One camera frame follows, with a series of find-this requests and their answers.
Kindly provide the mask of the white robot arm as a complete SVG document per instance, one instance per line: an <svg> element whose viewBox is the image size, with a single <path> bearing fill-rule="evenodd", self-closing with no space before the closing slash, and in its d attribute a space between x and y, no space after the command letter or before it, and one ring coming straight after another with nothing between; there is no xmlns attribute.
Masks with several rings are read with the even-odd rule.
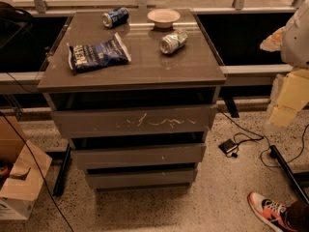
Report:
<svg viewBox="0 0 309 232"><path fill-rule="evenodd" d="M264 128L278 132L309 103L309 0L285 26L263 40L260 49L279 51L282 61L293 68L286 75L278 74L272 83Z"/></svg>

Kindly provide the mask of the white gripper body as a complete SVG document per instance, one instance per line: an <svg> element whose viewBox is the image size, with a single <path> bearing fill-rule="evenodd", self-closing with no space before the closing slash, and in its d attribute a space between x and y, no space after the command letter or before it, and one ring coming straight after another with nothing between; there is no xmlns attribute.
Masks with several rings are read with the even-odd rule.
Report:
<svg viewBox="0 0 309 232"><path fill-rule="evenodd" d="M269 109L272 109L276 105L276 100L283 86L284 78L284 75L278 74L273 80L271 94L269 97Z"/></svg>

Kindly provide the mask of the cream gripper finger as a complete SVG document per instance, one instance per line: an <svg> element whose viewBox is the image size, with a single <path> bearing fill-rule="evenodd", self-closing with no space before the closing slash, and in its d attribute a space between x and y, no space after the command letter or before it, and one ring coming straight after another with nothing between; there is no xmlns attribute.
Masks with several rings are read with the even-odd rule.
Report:
<svg viewBox="0 0 309 232"><path fill-rule="evenodd" d="M264 128L271 133L285 129L309 103L309 71L297 69L284 76L276 105L272 109L269 109L269 105L267 107Z"/></svg>
<svg viewBox="0 0 309 232"><path fill-rule="evenodd" d="M269 35L260 44L260 49L268 52L280 51L285 27L281 27Z"/></svg>

